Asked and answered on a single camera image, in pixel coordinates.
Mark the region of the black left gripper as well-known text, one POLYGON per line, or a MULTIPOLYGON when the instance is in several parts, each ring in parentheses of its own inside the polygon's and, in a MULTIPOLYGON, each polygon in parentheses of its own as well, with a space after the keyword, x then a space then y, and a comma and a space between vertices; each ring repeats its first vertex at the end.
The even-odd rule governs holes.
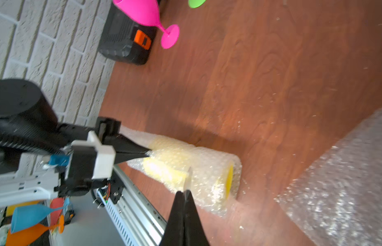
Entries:
POLYGON ((83 196, 102 188, 108 185, 114 164, 149 157, 150 149, 120 134, 120 126, 120 121, 105 117, 99 117, 93 128, 61 126, 71 142, 67 146, 68 164, 59 168, 63 171, 57 188, 59 197, 83 196))

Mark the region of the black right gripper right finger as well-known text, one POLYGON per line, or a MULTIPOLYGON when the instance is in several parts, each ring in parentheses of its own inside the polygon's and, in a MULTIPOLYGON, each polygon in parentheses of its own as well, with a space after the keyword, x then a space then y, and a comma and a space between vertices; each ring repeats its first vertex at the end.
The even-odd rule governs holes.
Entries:
POLYGON ((184 246, 210 246, 190 190, 184 193, 184 246))

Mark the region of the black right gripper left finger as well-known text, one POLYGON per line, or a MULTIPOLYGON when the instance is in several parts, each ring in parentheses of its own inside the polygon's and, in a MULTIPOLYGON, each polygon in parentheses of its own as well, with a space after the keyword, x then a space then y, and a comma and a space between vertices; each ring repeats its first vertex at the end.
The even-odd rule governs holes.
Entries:
POLYGON ((178 191, 159 246, 182 246, 184 239, 184 193, 178 191))

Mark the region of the bubble wrap sheet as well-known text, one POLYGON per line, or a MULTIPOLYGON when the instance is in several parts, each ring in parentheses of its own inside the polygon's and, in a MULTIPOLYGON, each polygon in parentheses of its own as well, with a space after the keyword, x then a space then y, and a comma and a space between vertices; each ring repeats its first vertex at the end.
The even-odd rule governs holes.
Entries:
POLYGON ((276 201, 318 246, 382 246, 382 108, 276 201))
POLYGON ((120 133, 149 149, 147 157, 128 161, 130 168, 172 193, 190 190, 195 204, 207 212, 226 214, 229 199, 237 196, 240 186, 242 163, 237 155, 125 126, 120 133))

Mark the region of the yellow plastic wine glass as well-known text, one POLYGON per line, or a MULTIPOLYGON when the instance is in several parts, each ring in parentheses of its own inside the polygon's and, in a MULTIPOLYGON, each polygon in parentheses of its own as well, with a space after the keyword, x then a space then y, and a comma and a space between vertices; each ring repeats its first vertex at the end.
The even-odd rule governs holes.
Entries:
POLYGON ((236 163, 233 155, 165 136, 156 137, 149 148, 143 169, 169 190, 191 190, 206 204, 228 198, 236 163))

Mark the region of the pink plastic wine glass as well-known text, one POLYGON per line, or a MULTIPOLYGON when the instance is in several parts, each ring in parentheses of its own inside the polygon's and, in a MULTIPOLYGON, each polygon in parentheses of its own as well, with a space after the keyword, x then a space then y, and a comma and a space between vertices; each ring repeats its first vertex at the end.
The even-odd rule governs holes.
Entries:
POLYGON ((130 19, 143 26, 157 27, 163 32, 161 46, 169 49, 177 42, 180 28, 173 24, 167 28, 161 23, 159 4, 153 0, 114 0, 114 5, 130 19))

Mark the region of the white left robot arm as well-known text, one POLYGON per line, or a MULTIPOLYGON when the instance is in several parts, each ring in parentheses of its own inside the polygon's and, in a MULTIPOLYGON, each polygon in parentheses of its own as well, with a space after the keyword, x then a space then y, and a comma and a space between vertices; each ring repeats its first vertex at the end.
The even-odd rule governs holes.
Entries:
POLYGON ((122 135, 120 127, 105 117, 94 127, 60 123, 36 84, 0 80, 0 175, 16 172, 23 153, 60 158, 44 174, 0 181, 0 208, 83 196, 110 185, 116 164, 150 153, 122 135))

